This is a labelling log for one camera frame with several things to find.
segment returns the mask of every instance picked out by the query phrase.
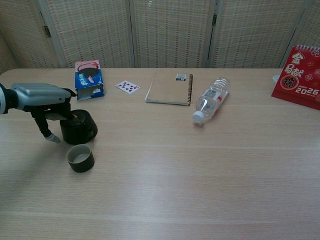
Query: spiral notebook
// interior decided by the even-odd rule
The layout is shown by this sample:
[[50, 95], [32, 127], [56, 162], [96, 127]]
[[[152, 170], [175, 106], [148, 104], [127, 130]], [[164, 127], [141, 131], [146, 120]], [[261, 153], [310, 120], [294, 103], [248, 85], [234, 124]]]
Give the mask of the spiral notebook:
[[294, 46], [272, 96], [320, 110], [320, 47]]
[[178, 73], [175, 68], [157, 70], [144, 100], [147, 103], [189, 106], [192, 84], [192, 74]]

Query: bottle label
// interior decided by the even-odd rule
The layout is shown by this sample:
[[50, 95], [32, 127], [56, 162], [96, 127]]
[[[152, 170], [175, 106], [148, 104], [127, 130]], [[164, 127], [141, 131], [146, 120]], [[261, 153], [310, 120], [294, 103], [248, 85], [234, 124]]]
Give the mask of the bottle label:
[[220, 93], [215, 91], [215, 90], [212, 90], [212, 89], [208, 89], [206, 90], [203, 94], [202, 94], [204, 97], [208, 97], [208, 98], [211, 98], [215, 101], [219, 101], [221, 102], [222, 98], [220, 97]]

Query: white object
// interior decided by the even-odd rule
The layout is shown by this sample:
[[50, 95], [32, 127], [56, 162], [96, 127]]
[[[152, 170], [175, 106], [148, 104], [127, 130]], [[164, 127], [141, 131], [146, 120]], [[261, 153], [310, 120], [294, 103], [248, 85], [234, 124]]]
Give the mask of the white object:
[[96, 88], [92, 91], [93, 94], [100, 93], [100, 92], [101, 92], [100, 88]]
[[61, 141], [60, 141], [60, 138], [58, 138], [56, 135], [54, 135], [53, 133], [51, 133], [50, 136], [48, 137], [45, 137], [45, 140], [48, 140], [48, 141], [51, 141], [51, 142], [54, 142], [56, 144], [59, 144]]
[[276, 83], [276, 82], [278, 82], [279, 77], [280, 77], [280, 75], [274, 75], [274, 76], [272, 77], [272, 79], [273, 79], [273, 81]]
[[178, 73], [175, 77], [175, 80], [176, 81], [183, 81], [185, 82], [187, 79], [187, 74], [184, 74], [184, 73]]
[[116, 88], [121, 89], [127, 94], [133, 94], [135, 91], [140, 89], [140, 87], [130, 81], [122, 81], [119, 84], [115, 85]]
[[202, 124], [212, 118], [229, 93], [230, 82], [225, 77], [218, 77], [207, 90], [198, 98], [195, 104], [193, 120]]

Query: plastic water bottle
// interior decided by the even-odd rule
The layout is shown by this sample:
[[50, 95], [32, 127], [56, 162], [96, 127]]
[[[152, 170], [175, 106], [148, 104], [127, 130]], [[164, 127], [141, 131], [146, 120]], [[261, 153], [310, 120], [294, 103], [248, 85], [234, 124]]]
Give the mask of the plastic water bottle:
[[230, 82], [225, 77], [218, 77], [207, 90], [202, 93], [195, 104], [193, 120], [202, 124], [212, 118], [229, 93]]

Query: red calendar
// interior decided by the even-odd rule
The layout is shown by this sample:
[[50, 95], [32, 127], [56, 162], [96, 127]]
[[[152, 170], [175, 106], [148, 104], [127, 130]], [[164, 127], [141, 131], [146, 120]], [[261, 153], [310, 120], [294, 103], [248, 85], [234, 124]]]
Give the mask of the red calendar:
[[320, 110], [320, 47], [292, 48], [272, 96]]

